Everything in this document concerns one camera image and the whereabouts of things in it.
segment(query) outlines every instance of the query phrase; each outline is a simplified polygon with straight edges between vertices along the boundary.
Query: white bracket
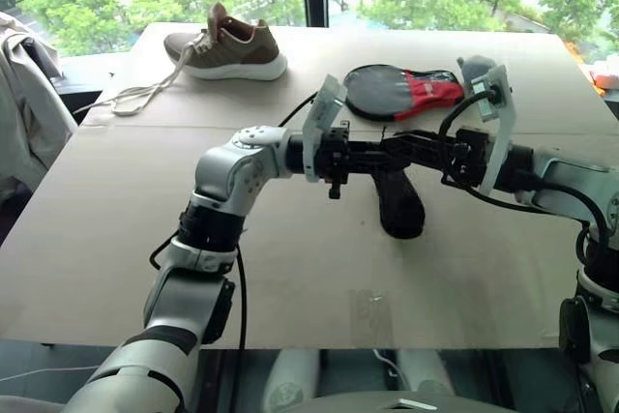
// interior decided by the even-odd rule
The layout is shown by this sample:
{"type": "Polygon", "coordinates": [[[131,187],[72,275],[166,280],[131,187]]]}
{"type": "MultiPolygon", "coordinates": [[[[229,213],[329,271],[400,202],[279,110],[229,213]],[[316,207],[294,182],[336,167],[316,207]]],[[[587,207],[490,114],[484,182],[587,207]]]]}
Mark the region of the white bracket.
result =
{"type": "Polygon", "coordinates": [[[512,143],[512,130],[516,124],[516,109],[512,100],[512,89],[507,80],[507,71],[505,65],[494,67],[489,72],[474,79],[471,82],[475,93],[488,90],[490,88],[498,89],[500,92],[500,101],[492,103],[488,99],[483,99],[479,102],[480,114],[482,121],[487,122],[499,119],[499,131],[496,134],[490,160],[487,163],[486,175],[479,187],[479,192],[484,195],[489,195],[494,187],[496,180],[501,171],[501,166],[505,161],[512,143]]]}
{"type": "Polygon", "coordinates": [[[313,165],[314,156],[320,146],[320,139],[322,134],[331,128],[338,116],[339,110],[346,101],[346,93],[346,88],[333,76],[327,74],[303,125],[303,170],[306,173],[306,179],[311,183],[316,183],[320,179],[313,165]]]}

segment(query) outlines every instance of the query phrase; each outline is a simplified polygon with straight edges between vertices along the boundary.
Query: cardboard tabletop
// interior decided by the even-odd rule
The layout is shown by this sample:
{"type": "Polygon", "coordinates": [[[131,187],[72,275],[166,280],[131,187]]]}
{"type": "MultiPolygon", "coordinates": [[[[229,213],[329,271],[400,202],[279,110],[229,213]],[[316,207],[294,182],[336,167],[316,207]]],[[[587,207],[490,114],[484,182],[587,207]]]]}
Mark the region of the cardboard tabletop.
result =
{"type": "MultiPolygon", "coordinates": [[[[0,249],[0,338],[117,344],[141,329],[150,252],[177,227],[204,148],[230,130],[82,127],[0,249]]],[[[353,133],[373,139],[378,133],[353,133]]],[[[531,146],[597,151],[614,136],[520,135],[531,146]]],[[[270,181],[241,245],[248,347],[554,346],[575,290],[578,225],[494,208],[408,170],[424,234],[386,235],[371,179],[342,199],[302,176],[270,181]]],[[[236,269],[230,278],[238,282],[236,269]]],[[[217,346],[238,343],[239,295],[217,346]]]]}
{"type": "MultiPolygon", "coordinates": [[[[193,29],[149,26],[103,97],[168,74],[162,39],[193,29]]],[[[459,74],[459,56],[486,55],[507,65],[516,143],[618,162],[617,121],[555,36],[273,31],[289,60],[274,82],[181,74],[139,115],[90,111],[0,249],[0,338],[114,345],[139,332],[155,278],[148,255],[177,227],[200,155],[234,129],[277,123],[326,73],[388,63],[459,74]]],[[[300,128],[304,116],[289,126],[300,128]]],[[[436,110],[404,126],[436,131],[444,116],[436,110]]],[[[351,120],[352,139],[380,137],[380,124],[347,110],[339,118],[351,120]]],[[[455,128],[471,124],[481,126],[474,107],[455,128]]],[[[241,241],[248,347],[556,345],[560,303],[575,289],[578,224],[494,208],[426,168],[408,174],[427,213],[424,234],[411,241],[382,230],[368,176],[352,175],[338,201],[302,176],[267,184],[241,241]]],[[[236,269],[230,278],[238,282],[236,269]]],[[[238,298],[217,346],[238,343],[238,298]]]]}
{"type": "MultiPolygon", "coordinates": [[[[176,31],[199,31],[197,24],[154,23],[135,44],[125,69],[114,76],[100,100],[119,91],[160,81],[173,70],[163,39],[176,31]]],[[[459,79],[458,57],[484,55],[507,67],[518,118],[517,133],[615,134],[617,120],[603,104],[561,40],[549,34],[454,31],[350,31],[273,27],[288,70],[275,81],[203,81],[180,74],[133,117],[114,116],[109,107],[92,109],[83,125],[244,128],[275,126],[322,84],[326,74],[343,79],[368,64],[414,71],[449,70],[459,79]]],[[[125,106],[135,106],[129,101],[125,106]]],[[[438,127],[444,110],[404,122],[405,128],[438,127]]],[[[301,112],[290,123],[300,129],[301,112]]],[[[344,109],[340,119],[353,120],[344,109]]],[[[383,124],[355,120],[353,129],[381,131],[383,124]]]]}

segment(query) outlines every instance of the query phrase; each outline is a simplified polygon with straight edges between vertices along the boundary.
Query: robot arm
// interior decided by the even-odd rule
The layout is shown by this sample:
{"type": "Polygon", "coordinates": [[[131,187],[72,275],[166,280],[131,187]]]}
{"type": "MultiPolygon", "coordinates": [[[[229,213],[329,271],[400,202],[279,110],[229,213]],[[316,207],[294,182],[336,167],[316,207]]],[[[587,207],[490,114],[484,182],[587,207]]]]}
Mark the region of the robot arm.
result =
{"type": "MultiPolygon", "coordinates": [[[[494,89],[500,95],[509,96],[503,74],[504,68],[494,69],[474,81],[474,88],[498,86],[494,89]]],[[[604,271],[592,278],[586,266],[580,270],[576,297],[569,305],[564,303],[565,317],[562,308],[561,334],[566,352],[577,355],[577,362],[599,386],[604,410],[617,413],[619,274],[612,274],[619,263],[619,246],[614,242],[617,172],[556,149],[533,151],[512,145],[511,125],[494,140],[485,132],[460,129],[455,136],[413,131],[380,142],[351,141],[348,127],[331,128],[344,99],[345,90],[328,78],[303,133],[248,128],[200,158],[178,235],[160,257],[162,266],[144,308],[146,329],[110,355],[67,404],[65,413],[185,410],[200,345],[217,340],[225,327],[234,291],[225,274],[236,257],[245,216],[268,180],[292,174],[304,174],[311,182],[324,179],[332,186],[329,196],[339,198],[340,186],[351,173],[402,170],[412,163],[444,172],[445,153],[469,187],[490,185],[537,210],[591,221],[577,199],[541,188],[543,183],[559,184],[585,193],[604,212],[604,222],[613,233],[604,271]]],[[[485,120],[515,116],[511,98],[484,100],[480,110],[485,120]]],[[[446,175],[443,182],[462,187],[446,175]]],[[[589,249],[596,247],[598,232],[591,230],[589,249]]]]}

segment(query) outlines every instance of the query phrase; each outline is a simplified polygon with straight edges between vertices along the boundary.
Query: brown sneaker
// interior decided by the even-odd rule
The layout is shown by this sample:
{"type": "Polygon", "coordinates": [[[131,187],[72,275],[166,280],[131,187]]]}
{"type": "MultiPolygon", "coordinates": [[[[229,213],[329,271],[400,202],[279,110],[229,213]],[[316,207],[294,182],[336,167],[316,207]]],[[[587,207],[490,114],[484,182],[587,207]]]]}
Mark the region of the brown sneaker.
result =
{"type": "Polygon", "coordinates": [[[228,16],[222,4],[209,12],[208,29],[198,35],[173,33],[163,46],[172,62],[178,64],[184,47],[194,41],[193,53],[186,58],[183,71],[201,79],[272,80],[285,71],[287,61],[261,19],[252,26],[228,16]]]}

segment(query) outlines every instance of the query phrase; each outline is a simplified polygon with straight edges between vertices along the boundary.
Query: shoelace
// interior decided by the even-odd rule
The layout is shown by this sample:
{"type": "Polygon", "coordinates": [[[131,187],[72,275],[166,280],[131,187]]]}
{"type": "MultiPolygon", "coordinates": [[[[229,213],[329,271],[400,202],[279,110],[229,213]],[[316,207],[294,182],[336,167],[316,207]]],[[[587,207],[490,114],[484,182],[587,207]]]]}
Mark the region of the shoelace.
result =
{"type": "Polygon", "coordinates": [[[181,73],[181,70],[185,66],[185,64],[192,58],[194,53],[204,53],[206,50],[209,50],[213,47],[213,43],[211,42],[210,36],[207,34],[206,30],[202,30],[200,34],[198,34],[193,40],[189,41],[185,44],[183,49],[181,50],[180,57],[176,66],[174,67],[174,71],[162,79],[157,84],[151,84],[150,86],[137,86],[130,87],[119,92],[115,97],[111,99],[107,99],[102,102],[90,103],[88,105],[83,106],[82,108],[74,111],[74,115],[80,113],[82,111],[86,111],[94,106],[100,105],[111,105],[112,113],[118,116],[133,116],[142,111],[146,105],[153,101],[153,99],[161,92],[163,89],[168,88],[172,83],[176,80],[178,75],[181,73]],[[118,104],[131,100],[137,99],[139,97],[146,97],[146,100],[130,109],[121,109],[118,108],[118,104]]]}

